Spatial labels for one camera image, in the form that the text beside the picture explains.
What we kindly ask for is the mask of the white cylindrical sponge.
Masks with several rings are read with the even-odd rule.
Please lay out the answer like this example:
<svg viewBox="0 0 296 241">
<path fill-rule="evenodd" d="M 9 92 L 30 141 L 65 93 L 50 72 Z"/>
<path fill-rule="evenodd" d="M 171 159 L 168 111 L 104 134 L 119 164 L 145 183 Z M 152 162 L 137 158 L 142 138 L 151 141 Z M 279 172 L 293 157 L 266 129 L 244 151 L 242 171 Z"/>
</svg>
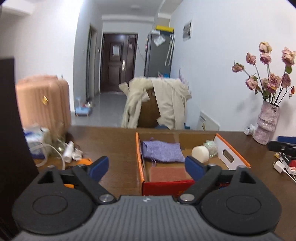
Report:
<svg viewBox="0 0 296 241">
<path fill-rule="evenodd" d="M 205 163 L 210 159 L 209 150 L 205 146 L 194 147 L 191 156 L 201 163 Z"/>
</svg>

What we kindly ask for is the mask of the purple knitted pouch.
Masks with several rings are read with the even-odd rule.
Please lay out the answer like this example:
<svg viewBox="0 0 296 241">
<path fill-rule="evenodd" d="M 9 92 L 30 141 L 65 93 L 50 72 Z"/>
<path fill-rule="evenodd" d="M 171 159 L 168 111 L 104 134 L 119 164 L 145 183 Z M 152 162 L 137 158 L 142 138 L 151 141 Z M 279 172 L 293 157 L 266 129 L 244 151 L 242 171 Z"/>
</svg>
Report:
<svg viewBox="0 0 296 241">
<path fill-rule="evenodd" d="M 160 163 L 184 163 L 185 157 L 179 143 L 163 141 L 143 141 L 142 155 L 146 159 Z"/>
</svg>

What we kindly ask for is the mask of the brown layered sponge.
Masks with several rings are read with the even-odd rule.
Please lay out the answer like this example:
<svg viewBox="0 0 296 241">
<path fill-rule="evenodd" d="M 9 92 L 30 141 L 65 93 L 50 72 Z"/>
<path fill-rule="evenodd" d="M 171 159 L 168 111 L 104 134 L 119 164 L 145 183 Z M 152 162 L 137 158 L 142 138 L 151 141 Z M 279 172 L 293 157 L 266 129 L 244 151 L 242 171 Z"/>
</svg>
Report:
<svg viewBox="0 0 296 241">
<path fill-rule="evenodd" d="M 191 179 L 184 167 L 152 167 L 149 173 L 150 182 L 169 182 Z"/>
</svg>

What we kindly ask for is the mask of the red white small box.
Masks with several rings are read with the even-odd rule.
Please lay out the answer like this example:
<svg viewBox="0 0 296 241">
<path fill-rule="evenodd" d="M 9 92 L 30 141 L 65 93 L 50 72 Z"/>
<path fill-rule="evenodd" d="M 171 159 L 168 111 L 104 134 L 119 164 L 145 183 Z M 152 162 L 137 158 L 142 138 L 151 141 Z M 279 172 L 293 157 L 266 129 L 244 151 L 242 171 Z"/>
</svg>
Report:
<svg viewBox="0 0 296 241">
<path fill-rule="evenodd" d="M 290 175 L 296 174 L 295 159 L 292 159 L 290 156 L 284 153 L 280 153 L 280 161 L 284 164 L 285 169 Z"/>
</svg>

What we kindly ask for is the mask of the white charger adapter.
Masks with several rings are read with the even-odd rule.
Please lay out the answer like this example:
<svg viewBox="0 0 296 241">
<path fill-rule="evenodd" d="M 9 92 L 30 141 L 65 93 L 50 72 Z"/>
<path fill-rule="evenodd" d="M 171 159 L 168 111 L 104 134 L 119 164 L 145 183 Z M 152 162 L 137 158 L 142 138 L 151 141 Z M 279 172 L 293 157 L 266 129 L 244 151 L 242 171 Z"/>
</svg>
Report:
<svg viewBox="0 0 296 241">
<path fill-rule="evenodd" d="M 273 163 L 273 168 L 278 172 L 278 173 L 286 173 L 285 165 L 281 161 L 277 161 Z"/>
</svg>

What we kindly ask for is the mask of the pink textured vase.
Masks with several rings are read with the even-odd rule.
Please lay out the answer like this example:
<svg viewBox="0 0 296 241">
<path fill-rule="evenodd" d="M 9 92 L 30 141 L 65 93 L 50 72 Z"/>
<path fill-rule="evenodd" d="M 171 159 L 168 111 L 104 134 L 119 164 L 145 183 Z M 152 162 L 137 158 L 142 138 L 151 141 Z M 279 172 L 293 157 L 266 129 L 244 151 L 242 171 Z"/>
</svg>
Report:
<svg viewBox="0 0 296 241">
<path fill-rule="evenodd" d="M 257 128 L 253 134 L 253 139 L 261 145 L 266 145 L 276 129 L 279 116 L 280 108 L 264 101 L 258 115 Z"/>
</svg>

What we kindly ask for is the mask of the small white jar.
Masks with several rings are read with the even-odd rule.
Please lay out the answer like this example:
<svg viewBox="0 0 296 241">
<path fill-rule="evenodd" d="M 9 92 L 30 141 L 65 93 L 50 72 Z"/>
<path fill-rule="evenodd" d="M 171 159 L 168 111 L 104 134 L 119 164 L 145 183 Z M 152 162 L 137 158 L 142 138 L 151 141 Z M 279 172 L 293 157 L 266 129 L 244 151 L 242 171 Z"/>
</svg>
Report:
<svg viewBox="0 0 296 241">
<path fill-rule="evenodd" d="M 252 125 L 252 124 L 246 126 L 245 129 L 244 129 L 244 133 L 245 133 L 247 136 L 249 136 L 249 135 L 251 135 L 251 136 L 254 135 L 255 131 L 256 131 L 256 127 L 255 127 L 254 125 Z"/>
</svg>

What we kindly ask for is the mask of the dried pink roses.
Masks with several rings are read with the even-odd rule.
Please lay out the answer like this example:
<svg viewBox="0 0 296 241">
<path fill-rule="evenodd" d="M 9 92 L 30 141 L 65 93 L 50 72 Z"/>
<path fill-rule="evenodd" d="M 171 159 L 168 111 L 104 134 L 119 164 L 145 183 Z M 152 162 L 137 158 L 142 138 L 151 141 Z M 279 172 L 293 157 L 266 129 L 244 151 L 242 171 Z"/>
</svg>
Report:
<svg viewBox="0 0 296 241">
<path fill-rule="evenodd" d="M 281 61 L 285 64 L 283 75 L 276 75 L 270 69 L 271 52 L 273 50 L 269 42 L 262 41 L 259 43 L 259 57 L 251 53 L 247 53 L 245 61 L 247 64 L 255 68 L 255 73 L 250 74 L 246 71 L 245 67 L 234 61 L 231 70 L 234 73 L 243 72 L 247 75 L 245 84 L 249 90 L 255 94 L 260 93 L 263 101 L 269 104 L 278 106 L 285 96 L 292 97 L 295 94 L 295 87 L 292 85 L 290 74 L 292 68 L 295 66 L 295 51 L 291 51 L 288 47 L 284 47 L 281 51 Z M 265 67 L 267 76 L 260 76 L 257 68 L 257 60 L 259 60 Z"/>
</svg>

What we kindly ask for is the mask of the blue pet feeder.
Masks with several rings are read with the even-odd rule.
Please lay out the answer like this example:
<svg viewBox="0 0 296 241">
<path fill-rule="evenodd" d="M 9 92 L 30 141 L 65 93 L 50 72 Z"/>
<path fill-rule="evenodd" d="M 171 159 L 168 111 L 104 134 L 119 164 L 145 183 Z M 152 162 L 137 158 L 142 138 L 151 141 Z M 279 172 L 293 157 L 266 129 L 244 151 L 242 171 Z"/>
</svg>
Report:
<svg viewBox="0 0 296 241">
<path fill-rule="evenodd" d="M 93 110 L 93 103 L 86 102 L 82 104 L 81 97 L 76 97 L 77 106 L 75 107 L 75 116 L 90 116 Z"/>
</svg>

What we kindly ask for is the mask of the black paper shopping bag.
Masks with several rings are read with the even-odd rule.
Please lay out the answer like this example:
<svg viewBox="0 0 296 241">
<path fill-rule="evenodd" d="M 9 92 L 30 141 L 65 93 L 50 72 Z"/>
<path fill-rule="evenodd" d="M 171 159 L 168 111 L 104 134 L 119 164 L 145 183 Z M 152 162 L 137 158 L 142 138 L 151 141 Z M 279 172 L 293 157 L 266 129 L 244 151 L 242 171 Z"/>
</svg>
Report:
<svg viewBox="0 0 296 241">
<path fill-rule="evenodd" d="M 39 174 L 20 120 L 15 89 L 15 59 L 1 58 L 1 239 L 18 234 L 12 216 L 15 200 Z"/>
</svg>

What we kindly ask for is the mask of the wooden chair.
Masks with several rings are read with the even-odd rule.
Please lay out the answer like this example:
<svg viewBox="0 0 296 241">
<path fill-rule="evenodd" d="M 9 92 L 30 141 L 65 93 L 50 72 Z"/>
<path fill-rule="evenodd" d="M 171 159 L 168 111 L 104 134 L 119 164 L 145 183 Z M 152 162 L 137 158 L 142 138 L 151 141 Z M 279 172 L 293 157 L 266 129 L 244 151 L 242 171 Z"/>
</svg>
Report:
<svg viewBox="0 0 296 241">
<path fill-rule="evenodd" d="M 149 100 L 142 102 L 138 118 L 138 128 L 155 128 L 158 126 L 157 119 L 161 116 L 154 89 L 147 90 Z"/>
</svg>

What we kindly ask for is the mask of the pink hard-shell suitcase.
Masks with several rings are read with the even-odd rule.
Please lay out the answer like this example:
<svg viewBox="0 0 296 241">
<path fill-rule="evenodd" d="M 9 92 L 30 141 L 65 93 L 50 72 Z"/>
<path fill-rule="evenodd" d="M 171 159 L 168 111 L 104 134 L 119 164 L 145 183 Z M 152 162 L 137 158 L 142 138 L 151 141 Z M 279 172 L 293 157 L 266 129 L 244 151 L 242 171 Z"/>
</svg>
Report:
<svg viewBox="0 0 296 241">
<path fill-rule="evenodd" d="M 71 125 L 69 85 L 56 75 L 33 75 L 15 84 L 22 126 L 48 128 L 62 136 Z"/>
</svg>

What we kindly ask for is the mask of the beige coat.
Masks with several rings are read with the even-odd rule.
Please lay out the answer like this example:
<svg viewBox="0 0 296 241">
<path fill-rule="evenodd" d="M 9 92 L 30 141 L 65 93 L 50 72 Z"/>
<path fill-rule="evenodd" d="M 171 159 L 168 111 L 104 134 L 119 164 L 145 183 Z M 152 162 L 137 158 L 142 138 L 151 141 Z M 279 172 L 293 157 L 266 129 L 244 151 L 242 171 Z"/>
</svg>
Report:
<svg viewBox="0 0 296 241">
<path fill-rule="evenodd" d="M 189 85 L 180 79 L 163 77 L 135 77 L 129 83 L 122 83 L 119 89 L 126 95 L 121 126 L 139 128 L 139 119 L 144 104 L 154 92 L 159 116 L 156 122 L 170 130 L 183 130 L 186 122 L 187 101 L 192 98 Z"/>
</svg>

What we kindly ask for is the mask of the dark brown entrance door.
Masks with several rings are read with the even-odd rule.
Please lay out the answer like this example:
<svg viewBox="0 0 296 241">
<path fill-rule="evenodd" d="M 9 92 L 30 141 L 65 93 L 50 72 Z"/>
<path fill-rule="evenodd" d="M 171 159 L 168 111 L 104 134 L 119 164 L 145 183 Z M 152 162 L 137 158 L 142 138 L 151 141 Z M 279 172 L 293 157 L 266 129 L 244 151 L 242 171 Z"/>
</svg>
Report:
<svg viewBox="0 0 296 241">
<path fill-rule="evenodd" d="M 138 34 L 104 33 L 101 54 L 101 92 L 119 92 L 134 78 Z"/>
</svg>

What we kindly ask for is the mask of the white board against wall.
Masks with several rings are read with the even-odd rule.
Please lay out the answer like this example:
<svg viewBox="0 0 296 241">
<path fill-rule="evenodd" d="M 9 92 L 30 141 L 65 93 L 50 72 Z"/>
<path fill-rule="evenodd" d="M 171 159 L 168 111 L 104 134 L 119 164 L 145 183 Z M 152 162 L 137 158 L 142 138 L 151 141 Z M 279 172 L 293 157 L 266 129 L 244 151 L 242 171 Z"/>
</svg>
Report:
<svg viewBox="0 0 296 241">
<path fill-rule="evenodd" d="M 200 112 L 198 123 L 197 123 L 197 130 L 198 131 L 219 131 L 220 126 L 211 119 L 207 114 L 203 111 Z"/>
</svg>

